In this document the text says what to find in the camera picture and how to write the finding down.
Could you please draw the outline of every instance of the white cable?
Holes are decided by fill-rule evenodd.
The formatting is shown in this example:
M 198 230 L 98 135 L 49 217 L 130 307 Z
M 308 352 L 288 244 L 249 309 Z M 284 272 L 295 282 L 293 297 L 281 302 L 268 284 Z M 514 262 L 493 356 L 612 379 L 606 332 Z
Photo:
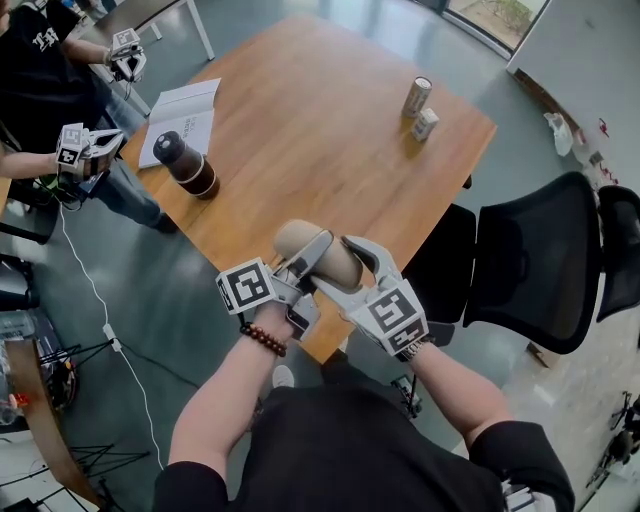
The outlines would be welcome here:
M 64 236 L 67 237 L 67 241 L 71 246 L 71 251 L 73 252 L 73 255 L 76 257 L 76 259 L 78 260 L 78 263 L 80 263 L 80 268 L 84 272 L 84 275 L 87 276 L 87 279 L 91 282 L 91 286 L 93 287 L 93 293 L 98 298 L 98 300 L 102 302 L 102 305 L 104 306 L 104 323 L 105 325 L 107 325 L 109 323 L 109 311 L 107 310 L 107 303 L 104 300 L 102 300 L 102 297 L 100 297 L 100 295 L 98 295 L 98 290 L 96 290 L 96 283 L 94 283 L 93 279 L 91 279 L 91 276 L 87 274 L 87 271 L 84 268 L 84 263 L 82 263 L 82 260 L 78 257 L 78 254 L 76 253 L 76 248 L 73 246 L 73 243 L 71 242 L 71 238 L 69 238 L 69 235 L 67 234 L 67 225 L 65 224 L 64 212 L 62 210 L 60 210 L 60 217 L 62 217 L 62 232 L 64 233 Z
M 82 260 L 78 257 L 78 254 L 76 253 L 76 249 L 73 246 L 73 242 L 71 241 L 71 238 L 69 238 L 69 235 L 67 234 L 67 229 L 66 229 L 67 226 L 65 224 L 64 212 L 62 210 L 60 210 L 60 217 L 62 217 L 62 232 L 64 233 L 64 236 L 67 238 L 67 241 L 69 242 L 69 245 L 71 246 L 71 251 L 73 252 L 73 255 L 75 256 L 76 260 L 78 260 L 78 263 L 80 263 L 80 268 L 82 268 L 82 272 L 84 272 L 84 275 L 87 276 L 87 279 L 91 282 L 91 286 L 93 287 L 94 295 L 96 296 L 96 298 L 100 302 L 102 302 L 102 305 L 104 306 L 104 322 L 105 323 L 104 323 L 103 330 L 105 331 L 105 333 L 109 333 L 109 332 L 113 333 L 113 329 L 111 328 L 111 325 L 109 325 L 109 310 L 107 309 L 107 303 L 102 299 L 102 297 L 100 297 L 100 294 L 98 293 L 98 290 L 96 290 L 96 283 L 93 281 L 93 279 L 91 279 L 91 276 L 87 273 L 87 271 L 84 268 L 84 264 L 82 263 Z M 115 336 L 113 336 L 109 341 L 117 341 L 117 338 Z M 164 466 L 162 465 L 162 461 L 160 460 L 160 447 L 158 446 L 158 443 L 156 442 L 156 436 L 155 436 L 155 434 L 153 432 L 153 420 L 151 419 L 151 414 L 149 413 L 149 404 L 147 403 L 147 393 L 144 390 L 144 387 L 142 386 L 142 383 L 140 382 L 140 379 L 138 379 L 138 376 L 136 375 L 136 372 L 133 369 L 133 366 L 131 366 L 131 363 L 127 359 L 127 356 L 122 351 L 122 346 L 120 345 L 120 342 L 118 342 L 116 346 L 119 347 L 119 349 L 116 350 L 116 351 L 120 352 L 120 355 L 122 355 L 122 357 L 124 358 L 125 362 L 127 363 L 127 366 L 131 370 L 131 373 L 133 374 L 133 378 L 136 379 L 136 382 L 138 383 L 138 386 L 140 386 L 140 389 L 142 390 L 142 397 L 144 398 L 144 409 L 145 409 L 145 412 L 147 413 L 147 418 L 149 419 L 149 426 L 151 428 L 151 440 L 153 441 L 153 444 L 156 447 L 156 453 L 157 453 L 157 456 L 158 456 L 158 465 L 160 466 L 160 469 L 162 470 L 162 469 L 164 469 Z
M 158 466 L 160 466 L 160 469 L 164 469 L 164 466 L 162 465 L 162 461 L 160 460 L 160 447 L 156 442 L 156 436 L 153 434 L 153 421 L 151 420 L 151 414 L 149 414 L 149 404 L 147 403 L 147 393 L 142 387 L 142 384 L 140 383 L 140 379 L 138 379 L 138 376 L 136 375 L 136 372 L 133 369 L 133 366 L 131 366 L 131 363 L 127 359 L 127 356 L 125 355 L 125 353 L 120 352 L 120 355 L 124 357 L 124 360 L 127 363 L 127 366 L 131 370 L 131 373 L 133 373 L 133 378 L 136 379 L 138 386 L 140 386 L 140 389 L 142 390 L 142 396 L 144 397 L 144 410 L 147 412 L 147 418 L 149 418 L 149 425 L 151 425 L 151 440 L 153 441 L 153 444 L 156 447 L 156 453 L 158 455 Z

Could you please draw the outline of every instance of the wooden object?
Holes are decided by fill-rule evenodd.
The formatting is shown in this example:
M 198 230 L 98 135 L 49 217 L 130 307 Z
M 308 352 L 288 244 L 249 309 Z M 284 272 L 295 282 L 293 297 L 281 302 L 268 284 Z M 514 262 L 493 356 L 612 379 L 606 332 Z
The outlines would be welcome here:
M 11 368 L 13 390 L 25 394 L 28 398 L 29 405 L 23 409 L 24 417 L 51 474 L 61 485 L 94 505 L 101 506 L 89 480 L 64 441 L 40 372 L 35 342 L 6 341 L 5 347 Z
M 562 117 L 564 117 L 564 120 L 567 122 L 573 133 L 580 129 L 578 123 L 576 123 L 573 117 L 571 117 L 569 113 L 560 106 L 553 96 L 551 96 L 544 87 L 538 84 L 524 71 L 518 69 L 513 74 L 513 78 L 536 101 L 536 103 L 542 107 L 544 112 L 562 114 Z
M 139 170 L 146 135 L 122 151 L 146 189 L 218 269 L 276 257 L 273 238 L 301 218 L 391 251 L 403 268 L 454 200 L 496 127 L 437 81 L 440 123 L 426 143 L 401 116 L 424 72 L 328 22 L 289 18 L 207 66 L 222 78 L 208 159 L 218 197 L 194 199 L 162 167 Z M 352 330 L 316 295 L 322 318 L 303 347 L 324 362 Z

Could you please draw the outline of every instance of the forearm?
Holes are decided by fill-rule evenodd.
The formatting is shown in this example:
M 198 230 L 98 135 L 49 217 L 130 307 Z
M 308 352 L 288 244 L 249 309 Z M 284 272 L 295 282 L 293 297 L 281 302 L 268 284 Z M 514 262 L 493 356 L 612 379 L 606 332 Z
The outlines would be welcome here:
M 180 414 L 169 463 L 200 462 L 225 478 L 226 457 L 247 430 L 275 360 L 271 350 L 242 336 Z
M 468 447 L 487 427 L 512 419 L 504 395 L 491 381 L 436 346 L 426 344 L 410 365 Z
M 3 155 L 0 150 L 0 176 L 12 179 L 37 178 L 57 172 L 56 155 L 36 153 L 12 153 Z
M 66 39 L 62 43 L 65 55 L 78 64 L 104 64 L 109 49 L 89 41 Z

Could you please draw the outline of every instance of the mesh chair back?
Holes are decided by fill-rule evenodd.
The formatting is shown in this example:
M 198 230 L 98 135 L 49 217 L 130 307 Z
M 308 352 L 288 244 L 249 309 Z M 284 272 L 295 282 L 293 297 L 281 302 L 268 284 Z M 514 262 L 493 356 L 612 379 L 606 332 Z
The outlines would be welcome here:
M 568 354 L 589 329 L 600 265 L 595 198 L 580 173 L 482 208 L 464 326 L 491 322 Z
M 640 304 L 640 198 L 623 187 L 602 187 L 604 294 L 598 322 Z

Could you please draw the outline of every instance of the white paper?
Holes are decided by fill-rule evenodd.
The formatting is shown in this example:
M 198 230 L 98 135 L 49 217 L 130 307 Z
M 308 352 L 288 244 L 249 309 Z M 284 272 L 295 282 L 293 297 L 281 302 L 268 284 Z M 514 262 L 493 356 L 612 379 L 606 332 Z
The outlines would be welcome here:
M 213 129 L 213 100 L 219 85 L 217 78 L 160 94 L 149 116 L 149 129 L 140 152 L 141 169 L 160 164 L 153 155 L 153 145 L 168 131 L 178 132 L 193 149 L 207 153 Z
M 184 87 L 179 87 L 178 89 L 173 89 L 171 91 L 164 91 L 160 93 L 160 97 L 158 98 L 156 105 L 165 105 L 184 98 L 192 98 L 194 96 L 201 95 L 208 95 L 213 99 L 219 85 L 220 79 L 216 78 L 215 80 L 207 80 L 206 82 L 185 85 Z
M 211 96 L 194 96 L 164 105 L 153 107 L 149 116 L 149 124 L 161 123 L 178 117 L 193 116 L 213 110 L 213 98 Z

